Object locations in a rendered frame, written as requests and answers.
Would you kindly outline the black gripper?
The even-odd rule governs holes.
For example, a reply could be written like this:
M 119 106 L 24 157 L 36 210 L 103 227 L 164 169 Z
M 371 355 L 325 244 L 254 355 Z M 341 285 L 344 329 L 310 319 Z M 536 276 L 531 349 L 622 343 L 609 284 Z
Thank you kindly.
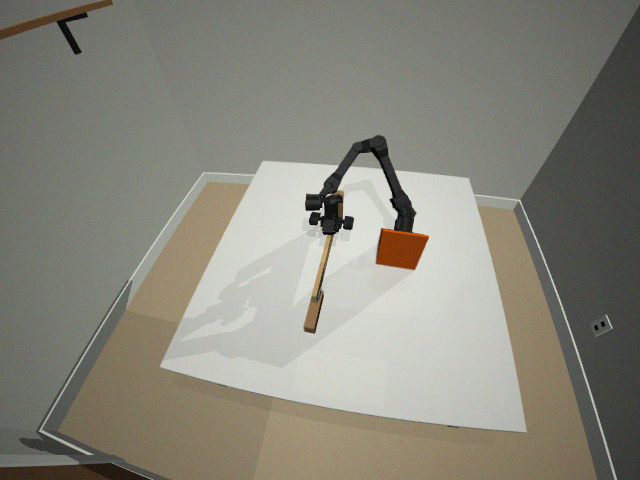
M 345 216 L 345 218 L 343 219 L 343 217 L 338 217 L 338 210 L 335 213 L 327 213 L 324 210 L 324 216 L 320 217 L 321 213 L 319 212 L 312 212 L 309 218 L 309 224 L 310 225 L 318 225 L 318 221 L 321 221 L 321 227 L 323 225 L 323 217 L 327 217 L 328 219 L 332 219 L 332 217 L 335 217 L 335 219 L 337 220 L 337 225 L 339 225 L 339 229 L 341 229 L 342 224 L 343 224 L 343 228 L 346 230 L 352 230 L 353 228 L 353 223 L 354 223 L 354 217 L 352 216 Z

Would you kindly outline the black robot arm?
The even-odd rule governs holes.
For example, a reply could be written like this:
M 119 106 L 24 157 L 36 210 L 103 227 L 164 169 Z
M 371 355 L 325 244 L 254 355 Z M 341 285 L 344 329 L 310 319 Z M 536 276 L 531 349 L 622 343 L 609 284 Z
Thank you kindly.
M 306 211 L 320 211 L 322 203 L 324 203 L 324 210 L 327 213 L 335 213 L 338 210 L 338 203 L 343 203 L 343 196 L 340 194 L 326 195 L 333 194 L 338 190 L 344 175 L 357 155 L 359 153 L 369 152 L 373 152 L 374 156 L 379 160 L 392 191 L 392 199 L 389 200 L 392 208 L 395 208 L 398 212 L 394 230 L 413 233 L 413 223 L 417 213 L 413 209 L 409 197 L 400 186 L 388 155 L 387 141 L 383 136 L 379 135 L 352 144 L 352 147 L 346 154 L 347 156 L 343 159 L 337 170 L 324 181 L 324 187 L 320 193 L 306 194 Z M 337 225 L 335 217 L 332 217 L 332 219 L 323 217 L 322 232 L 324 235 L 334 235 L 339 232 L 339 225 Z

